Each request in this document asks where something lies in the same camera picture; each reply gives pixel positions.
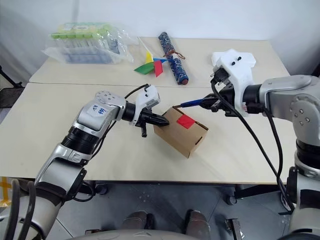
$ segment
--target gray floor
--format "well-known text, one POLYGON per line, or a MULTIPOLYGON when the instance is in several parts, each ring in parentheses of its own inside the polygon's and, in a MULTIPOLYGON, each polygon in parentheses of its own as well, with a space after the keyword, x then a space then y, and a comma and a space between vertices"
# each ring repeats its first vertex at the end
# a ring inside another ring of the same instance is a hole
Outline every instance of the gray floor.
POLYGON ((278 215, 286 211, 278 193, 241 199, 230 206, 224 197, 232 191, 209 185, 110 184, 106 195, 89 202, 67 202, 47 239, 81 236, 88 229, 118 229, 126 216, 139 210, 154 214, 157 229, 179 233, 187 210, 199 210, 209 221, 213 240, 233 240, 225 227, 227 218, 239 218, 244 240, 276 240, 288 231, 289 217, 278 215))

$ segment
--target green test tube cap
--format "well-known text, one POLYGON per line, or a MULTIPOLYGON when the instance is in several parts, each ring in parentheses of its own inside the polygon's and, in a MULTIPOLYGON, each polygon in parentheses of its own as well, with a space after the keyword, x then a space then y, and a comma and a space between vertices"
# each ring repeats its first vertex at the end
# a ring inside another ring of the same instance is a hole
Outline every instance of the green test tube cap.
POLYGON ((104 36, 107 34, 107 30, 103 29, 103 28, 100 28, 98 31, 97 31, 98 35, 101 35, 101 36, 104 36))
POLYGON ((66 38, 67 38, 67 34, 59 34, 59 37, 60 37, 61 39, 66 39, 66 38))
POLYGON ((51 37, 53 38, 53 39, 58 39, 59 38, 59 33, 52 33, 51 34, 51 37))
POLYGON ((103 28, 108 32, 110 32, 112 30, 112 26, 110 24, 104 24, 103 28))
POLYGON ((75 38, 76 38, 76 39, 83 39, 83 38, 84 38, 84 35, 77 33, 77 34, 75 35, 75 38))
POLYGON ((85 33, 85 34, 83 34, 83 37, 85 39, 92 39, 92 34, 91 33, 85 33))
POLYGON ((70 34, 67 34, 66 37, 68 39, 75 39, 76 38, 76 35, 74 33, 70 33, 70 34))

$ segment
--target wooden table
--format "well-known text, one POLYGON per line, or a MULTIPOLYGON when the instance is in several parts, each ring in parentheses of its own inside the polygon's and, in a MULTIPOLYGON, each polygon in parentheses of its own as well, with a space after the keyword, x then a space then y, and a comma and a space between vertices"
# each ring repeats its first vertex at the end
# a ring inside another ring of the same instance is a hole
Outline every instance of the wooden table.
MULTIPOLYGON (((143 38, 155 57, 163 50, 157 38, 143 38)), ((0 176, 34 178, 57 143, 60 143, 88 101, 100 90, 124 96, 135 86, 157 86, 161 103, 154 112, 164 113, 173 105, 199 99, 212 93, 212 52, 233 48, 251 52, 256 59, 252 69, 258 83, 288 76, 267 41, 173 39, 176 50, 186 56, 183 66, 189 76, 185 86, 177 85, 168 63, 159 77, 142 75, 133 69, 144 63, 141 46, 131 47, 135 62, 107 64, 60 64, 49 58, 31 77, 24 92, 0 125, 0 176)), ((155 135, 147 126, 141 129, 120 121, 107 135, 99 154, 85 167, 88 180, 175 181, 194 183, 275 184, 276 178, 251 135, 237 118, 224 112, 212 113, 200 107, 185 108, 190 117, 209 128, 206 138, 193 155, 182 154, 155 135)), ((278 151, 268 120, 262 115, 247 118, 275 166, 278 151)), ((283 147, 282 179, 294 165, 295 134, 292 124, 275 119, 283 147)))
MULTIPOLYGON (((164 52, 158 38, 142 38, 155 57, 162 57, 164 52)), ((30 78, 32 83, 46 84, 89 84, 141 86, 145 83, 157 87, 210 88, 209 77, 213 72, 211 55, 231 48, 238 52, 250 52, 256 59, 252 69, 254 82, 263 83, 266 79, 285 77, 288 72, 268 41, 217 40, 174 38, 176 51, 183 54, 183 67, 189 76, 186 86, 178 86, 168 63, 163 64, 164 72, 142 75, 134 69, 145 63, 141 46, 132 46, 134 63, 123 61, 119 64, 61 64, 49 58, 30 78)))
MULTIPOLYGON (((29 83, 0 125, 0 176, 34 178, 63 137, 78 112, 99 90, 124 96, 132 86, 29 83)), ((204 97, 201 87, 157 87, 162 114, 172 105, 204 97)), ((148 124, 147 138, 141 129, 117 122, 99 154, 85 167, 88 180, 175 181, 195 183, 274 184, 276 178, 251 135, 237 118, 200 107, 183 111, 209 128, 193 155, 182 154, 157 136, 148 124)), ((278 151, 266 117, 247 118, 275 166, 278 151)), ((294 165, 295 134, 292 123, 275 119, 283 148, 282 178, 294 165)))

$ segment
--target caster wheel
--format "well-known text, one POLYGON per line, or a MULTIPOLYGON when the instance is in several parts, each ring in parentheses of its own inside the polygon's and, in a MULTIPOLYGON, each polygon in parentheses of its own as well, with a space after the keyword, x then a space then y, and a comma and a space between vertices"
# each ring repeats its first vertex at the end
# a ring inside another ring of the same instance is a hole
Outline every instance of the caster wheel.
POLYGON ((227 196, 226 203, 228 205, 235 205, 237 203, 237 199, 235 198, 235 196, 227 196))
POLYGON ((109 191, 108 186, 106 184, 98 184, 95 187, 95 192, 99 195, 105 195, 109 191))

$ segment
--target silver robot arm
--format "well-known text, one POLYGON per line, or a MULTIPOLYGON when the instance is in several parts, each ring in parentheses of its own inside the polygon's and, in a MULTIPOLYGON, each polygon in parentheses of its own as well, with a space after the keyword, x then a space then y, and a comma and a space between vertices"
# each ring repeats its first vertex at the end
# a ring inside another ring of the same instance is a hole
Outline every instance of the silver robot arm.
MULTIPOLYGON (((230 76, 220 68, 211 84, 225 83, 219 94, 235 106, 236 89, 230 76)), ((268 79, 263 84, 246 85, 241 99, 246 115, 263 113, 265 107, 274 118, 293 124, 297 150, 286 192, 296 207, 290 234, 281 239, 320 239, 320 79, 306 75, 268 79)), ((235 116, 214 94, 205 97, 200 106, 213 112, 222 109, 227 117, 235 116)))
MULTIPOLYGON (((93 157, 112 121, 123 119, 132 126, 141 127, 143 137, 147 136, 146 123, 158 126, 169 124, 163 116, 151 112, 151 108, 159 102, 156 87, 147 85, 138 94, 135 104, 109 91, 100 91, 94 100, 82 108, 67 136, 55 147, 35 179, 35 208, 26 239, 47 237, 60 207, 77 195, 87 173, 84 166, 93 157)), ((15 238, 22 228, 28 203, 29 196, 20 198, 15 238)), ((9 212, 10 208, 3 211, 0 221, 8 217, 9 212)))
POLYGON ((287 179, 287 193, 296 203, 289 231, 320 236, 320 79, 269 79, 260 87, 259 101, 275 118, 292 122, 297 138, 295 167, 287 179))

